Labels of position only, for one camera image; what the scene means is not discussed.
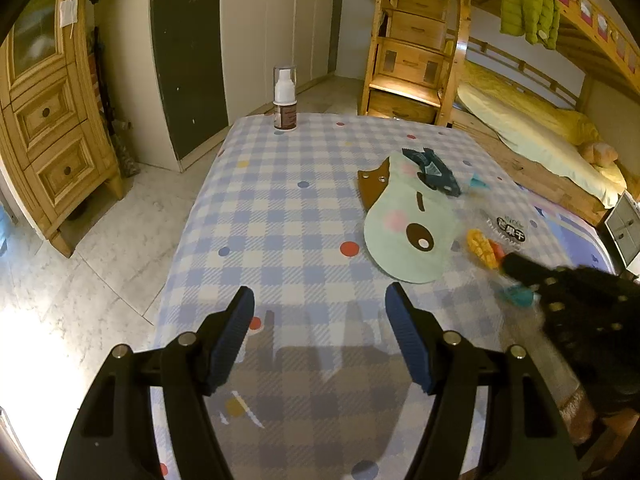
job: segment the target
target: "wooden bunk bed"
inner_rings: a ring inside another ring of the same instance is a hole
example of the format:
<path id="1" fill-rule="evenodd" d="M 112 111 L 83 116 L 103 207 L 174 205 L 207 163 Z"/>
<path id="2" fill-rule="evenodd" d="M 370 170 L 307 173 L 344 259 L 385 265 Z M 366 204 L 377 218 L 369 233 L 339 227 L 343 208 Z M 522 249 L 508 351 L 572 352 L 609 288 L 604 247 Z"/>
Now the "wooden bunk bed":
<path id="1" fill-rule="evenodd" d="M 606 214 L 602 202 L 566 177 L 511 151 L 498 134 L 472 114 L 454 106 L 467 51 L 490 57 L 532 80 L 545 99 L 503 74 L 519 91 L 564 108 L 581 111 L 594 79 L 640 102 L 638 53 L 612 20 L 589 0 L 559 0 L 557 50 L 586 74 L 577 96 L 525 61 L 469 36 L 470 8 L 500 16 L 500 0 L 376 0 L 366 79 L 358 112 L 467 131 L 524 187 L 597 225 Z M 447 29 L 455 23 L 455 29 Z M 640 177 L 618 164 L 627 190 L 640 200 Z"/>

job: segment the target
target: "brown bottle label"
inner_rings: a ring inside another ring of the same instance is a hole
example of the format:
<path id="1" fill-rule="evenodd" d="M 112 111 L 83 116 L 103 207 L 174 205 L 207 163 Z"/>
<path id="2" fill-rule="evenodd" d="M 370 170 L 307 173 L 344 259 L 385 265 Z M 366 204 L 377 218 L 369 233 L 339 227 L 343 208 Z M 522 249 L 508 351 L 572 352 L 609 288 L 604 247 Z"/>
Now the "brown bottle label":
<path id="1" fill-rule="evenodd" d="M 287 106 L 276 105 L 273 125 L 277 130 L 293 130 L 296 127 L 297 118 L 295 104 Z"/>

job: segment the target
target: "glass cabinet door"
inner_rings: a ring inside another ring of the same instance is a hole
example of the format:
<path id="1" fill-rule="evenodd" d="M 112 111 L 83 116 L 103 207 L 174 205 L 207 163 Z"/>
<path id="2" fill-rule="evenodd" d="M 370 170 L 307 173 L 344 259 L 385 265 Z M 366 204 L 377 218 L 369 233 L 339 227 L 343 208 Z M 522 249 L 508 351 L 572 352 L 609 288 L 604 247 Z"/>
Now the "glass cabinet door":
<path id="1" fill-rule="evenodd" d="M 14 78 L 56 54 L 56 0 L 31 0 L 14 24 Z"/>

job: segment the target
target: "pink cheek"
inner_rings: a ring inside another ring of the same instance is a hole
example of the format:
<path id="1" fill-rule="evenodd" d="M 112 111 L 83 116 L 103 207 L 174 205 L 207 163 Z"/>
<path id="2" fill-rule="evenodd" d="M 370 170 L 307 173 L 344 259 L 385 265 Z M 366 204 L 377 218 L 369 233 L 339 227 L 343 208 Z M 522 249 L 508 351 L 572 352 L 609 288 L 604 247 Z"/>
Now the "pink cheek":
<path id="1" fill-rule="evenodd" d="M 396 233 L 404 232 L 408 223 L 406 215 L 399 209 L 392 209 L 384 218 L 385 228 Z"/>
<path id="2" fill-rule="evenodd" d="M 403 164 L 402 172 L 407 176 L 415 176 L 418 173 L 418 167 L 414 164 Z"/>

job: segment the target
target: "plaid bedsheet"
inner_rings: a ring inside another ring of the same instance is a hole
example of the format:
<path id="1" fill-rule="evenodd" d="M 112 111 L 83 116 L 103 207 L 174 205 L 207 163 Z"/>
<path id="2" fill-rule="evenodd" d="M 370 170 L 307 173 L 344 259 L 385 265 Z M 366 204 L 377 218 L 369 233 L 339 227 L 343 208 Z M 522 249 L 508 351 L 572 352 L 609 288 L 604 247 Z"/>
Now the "plaid bedsheet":
<path id="1" fill-rule="evenodd" d="M 239 285 L 251 287 L 257 319 L 228 383 L 206 399 L 235 478 L 404 478 L 433 399 L 411 383 L 386 318 L 393 279 L 367 254 L 356 171 L 377 168 L 393 150 L 433 148 L 463 190 L 475 175 L 530 222 L 525 254 L 548 266 L 570 261 L 527 193 L 466 133 L 330 114 L 298 120 L 287 133 L 269 116 L 231 129 L 175 253 L 155 343 L 196 330 Z M 464 193 L 449 200 L 468 216 Z M 539 313 L 501 303 L 504 278 L 480 267 L 460 240 L 442 279 L 402 284 L 414 305 L 477 346 L 524 344 L 554 397 L 567 397 L 577 381 L 540 335 Z M 345 256 L 344 242 L 358 254 Z M 175 480 L 161 391 L 152 399 L 163 473 Z M 465 470 L 478 461 L 485 405 L 481 389 Z"/>

